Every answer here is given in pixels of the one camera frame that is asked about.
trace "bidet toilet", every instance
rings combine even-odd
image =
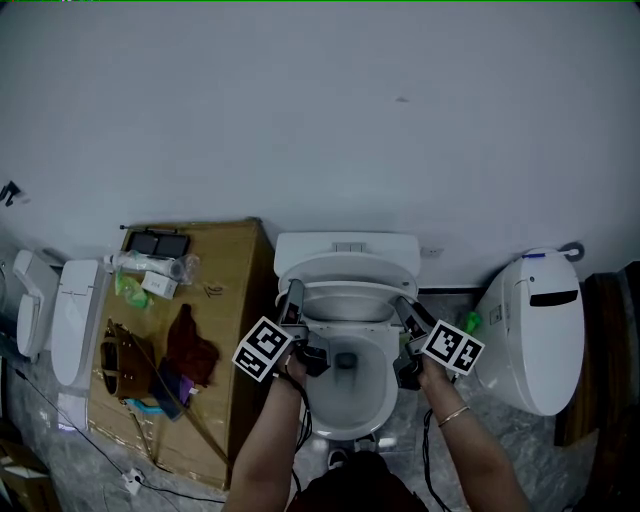
[[[500,400],[540,416],[559,413],[580,378],[584,312],[573,265],[552,249],[518,258],[494,279],[476,311],[474,337],[485,343],[476,363],[482,386]]]
[[[389,418],[398,384],[393,362],[403,330],[393,306],[415,300],[420,249],[414,236],[283,233],[274,263],[280,299],[290,280],[305,285],[303,318],[330,347],[330,368],[307,377],[313,431],[350,440]]]
[[[18,350],[32,359],[50,350],[58,381],[89,389],[109,274],[95,260],[73,260],[59,277],[26,250],[18,253],[13,272],[27,288],[18,312]]]

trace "cable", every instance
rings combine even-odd
[[[451,384],[455,384],[456,380],[458,380],[458,374],[452,377]],[[429,409],[422,419],[422,460],[424,461],[424,479],[427,482],[427,487],[429,488],[431,496],[433,496],[433,499],[436,500],[438,505],[440,505],[442,511],[451,512],[451,509],[445,505],[444,501],[442,501],[436,491],[433,490],[433,485],[431,484],[431,462],[429,460],[429,428],[431,427],[432,416],[433,408]]]
[[[146,487],[147,489],[151,489],[156,492],[168,492],[169,494],[173,494],[174,496],[179,496],[180,498],[188,498],[190,500],[195,501],[206,501],[209,503],[225,503],[224,501],[214,500],[212,498],[196,498],[195,496],[189,496],[188,494],[182,494],[180,492],[172,491],[171,489],[162,489],[161,487],[154,487],[152,485],[145,484],[141,482],[138,477],[136,477],[136,482],[138,482],[142,487]]]
[[[101,449],[100,449],[100,448],[99,448],[99,447],[98,447],[98,446],[97,446],[93,441],[91,441],[91,439],[89,439],[89,438],[88,438],[88,437],[87,437],[87,436],[86,436],[86,435],[85,435],[85,434],[84,434],[84,433],[83,433],[83,432],[82,432],[78,427],[76,427],[76,425],[75,425],[75,424],[74,424],[74,423],[69,419],[69,417],[68,417],[64,412],[62,412],[60,409],[58,409],[58,407],[56,407],[56,405],[55,405],[51,400],[49,400],[49,399],[48,399],[48,398],[47,398],[47,397],[46,397],[46,396],[45,396],[45,395],[44,395],[44,394],[43,394],[43,393],[42,393],[42,392],[41,392],[41,391],[40,391],[40,390],[39,390],[39,389],[38,389],[38,388],[33,384],[33,382],[31,382],[31,381],[27,378],[27,376],[26,376],[23,372],[21,372],[20,370],[18,370],[17,368],[15,368],[15,367],[13,367],[13,366],[11,366],[11,368],[13,368],[13,370],[16,372],[16,375],[17,375],[18,377],[20,377],[22,380],[26,381],[26,382],[27,382],[27,383],[28,383],[28,384],[29,384],[29,385],[30,385],[30,386],[31,386],[31,387],[36,391],[36,393],[38,393],[42,398],[44,398],[44,399],[46,400],[46,402],[47,402],[47,403],[48,403],[48,404],[49,404],[49,405],[50,405],[50,406],[51,406],[51,407],[52,407],[52,408],[53,408],[53,409],[54,409],[58,414],[60,414],[60,415],[61,415],[65,420],[67,420],[67,421],[69,422],[69,424],[70,424],[73,428],[75,428],[75,429],[76,429],[76,432],[77,432],[78,434],[80,434],[80,435],[81,435],[81,436],[82,436],[82,437],[83,437],[83,438],[84,438],[84,439],[85,439],[85,440],[86,440],[86,441],[87,441],[91,446],[93,446],[96,450],[98,450],[98,452],[100,452],[100,453],[102,454],[102,456],[103,456],[105,459],[107,459],[107,460],[109,461],[109,463],[110,463],[114,468],[116,468],[116,469],[118,470],[118,473],[120,473],[121,475],[124,475],[124,471],[122,471],[122,469],[120,469],[120,467],[119,467],[115,462],[113,462],[113,460],[111,460],[111,458],[110,458],[106,453],[104,453],[104,452],[103,452],[103,451],[102,451],[102,450],[101,450]],[[194,500],[194,501],[207,501],[207,502],[212,502],[212,503],[225,503],[224,501],[218,501],[218,500],[213,500],[213,499],[209,499],[209,498],[197,498],[197,497],[195,497],[195,496],[189,496],[188,494],[181,494],[181,493],[179,493],[179,492],[171,491],[171,490],[169,490],[169,489],[161,489],[161,488],[159,488],[159,487],[153,487],[153,486],[151,486],[151,485],[148,485],[148,484],[145,484],[145,483],[141,482],[137,477],[136,477],[136,482],[138,482],[142,487],[146,487],[147,489],[150,489],[150,490],[155,491],[155,492],[157,492],[157,493],[160,493],[160,492],[168,492],[168,493],[170,493],[170,494],[175,494],[176,496],[180,496],[181,498],[187,498],[187,499]]]
[[[176,507],[176,506],[173,504],[173,502],[172,502],[169,498],[167,498],[164,494],[160,494],[160,493],[158,492],[158,490],[157,490],[157,489],[153,489],[153,490],[154,490],[154,491],[156,491],[156,494],[157,494],[158,496],[160,496],[160,497],[161,497],[163,500],[165,500],[169,505],[171,505],[171,506],[173,507],[173,509],[174,509],[174,510],[176,510],[177,512],[180,512],[180,509],[179,509],[178,507]]]
[[[107,505],[107,497],[104,494],[104,485],[102,486],[102,502],[104,503],[104,508],[107,512],[111,512],[109,510],[109,506]]]
[[[65,420],[67,420],[67,421],[69,422],[69,425],[71,425],[73,428],[75,428],[75,429],[76,429],[76,432],[78,432],[78,434],[80,434],[82,437],[84,437],[84,438],[85,438],[85,440],[86,440],[86,441],[87,441],[91,446],[93,446],[96,450],[98,450],[98,451],[102,454],[102,456],[103,456],[105,459],[107,459],[107,460],[109,461],[109,463],[110,463],[114,468],[116,468],[116,469],[118,470],[118,473],[120,473],[121,475],[124,473],[124,471],[122,471],[122,470],[118,467],[118,465],[117,465],[115,462],[113,462],[113,461],[109,458],[109,456],[108,456],[106,453],[104,453],[104,452],[103,452],[103,451],[98,447],[98,445],[96,445],[96,444],[95,444],[91,439],[89,439],[87,436],[85,436],[85,435],[84,435],[84,433],[83,433],[83,432],[82,432],[78,427],[76,427],[76,426],[75,426],[75,424],[74,424],[74,423],[69,419],[69,417],[68,417],[65,413],[63,413],[60,409],[58,409],[58,408],[53,404],[53,402],[52,402],[51,400],[49,400],[46,396],[44,396],[44,395],[42,394],[42,392],[41,392],[37,387],[35,387],[35,385],[33,384],[33,382],[31,382],[31,381],[27,378],[27,376],[26,376],[24,373],[22,373],[22,372],[21,372],[20,370],[18,370],[17,368],[14,368],[13,366],[12,366],[12,368],[14,369],[14,371],[16,372],[16,375],[17,375],[18,377],[20,377],[21,379],[23,379],[23,380],[27,381],[27,382],[29,383],[29,385],[30,385],[30,386],[31,386],[31,387],[36,391],[36,393],[38,393],[42,398],[44,398],[44,399],[47,401],[47,403],[48,403],[51,407],[53,407],[53,408],[56,410],[56,412],[57,412],[58,414],[60,414],[60,415],[61,415]]]
[[[302,419],[302,425],[300,426],[300,435],[298,437],[298,441],[296,442],[296,451],[294,453],[298,453],[300,449],[304,446],[304,443],[311,437],[313,433],[313,423],[311,420],[311,410],[309,409],[309,397],[307,396],[307,392],[302,387],[302,385],[295,380],[291,374],[289,373],[289,359],[284,363],[284,373],[276,372],[274,376],[282,378],[289,382],[298,393],[302,397],[302,402],[304,403],[304,417]],[[296,484],[296,495],[302,492],[302,486],[300,485],[300,479],[296,474],[293,467],[291,468],[291,475],[293,476],[293,481]]]

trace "toilet tank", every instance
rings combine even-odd
[[[276,243],[274,271],[282,277],[302,261],[336,252],[377,256],[406,269],[414,278],[420,273],[420,246],[415,236],[358,232],[282,233]]]

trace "bracelet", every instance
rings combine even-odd
[[[461,407],[460,409],[458,409],[456,412],[449,414],[449,416],[447,416],[444,420],[442,420],[440,423],[438,423],[438,427],[442,428],[442,425],[444,425],[447,421],[451,421],[453,418],[460,416],[464,411],[468,411],[469,410],[469,406],[465,405],[464,407]]]

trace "floor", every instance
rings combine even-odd
[[[459,322],[473,307],[473,297],[465,294],[427,295],[421,297],[421,302],[433,316],[450,323]],[[22,368],[51,401],[58,402],[61,388],[51,370],[48,354],[37,364]],[[570,448],[556,448],[553,418],[533,416],[502,404],[485,393],[474,376],[460,379],[456,386],[507,450],[533,510],[561,512],[565,506],[577,502],[589,478],[596,443],[594,434]],[[221,510],[222,505],[148,489],[131,496],[124,490],[122,477],[115,468],[74,429],[64,425],[64,420],[13,372],[9,373],[8,391],[10,418],[22,431],[25,443],[49,466],[65,512]],[[435,511],[439,507],[424,481],[421,455],[422,417],[428,408],[421,393],[401,390],[396,408],[378,430],[377,438],[389,469]],[[72,419],[80,423],[85,420]],[[186,478],[167,475],[98,434],[88,435],[118,466],[140,468],[152,486],[224,500],[223,494]],[[451,510],[468,510],[439,430],[432,428],[430,436],[431,478],[436,492]],[[303,487],[324,473],[329,449],[324,439],[313,436],[298,453],[295,470]]]

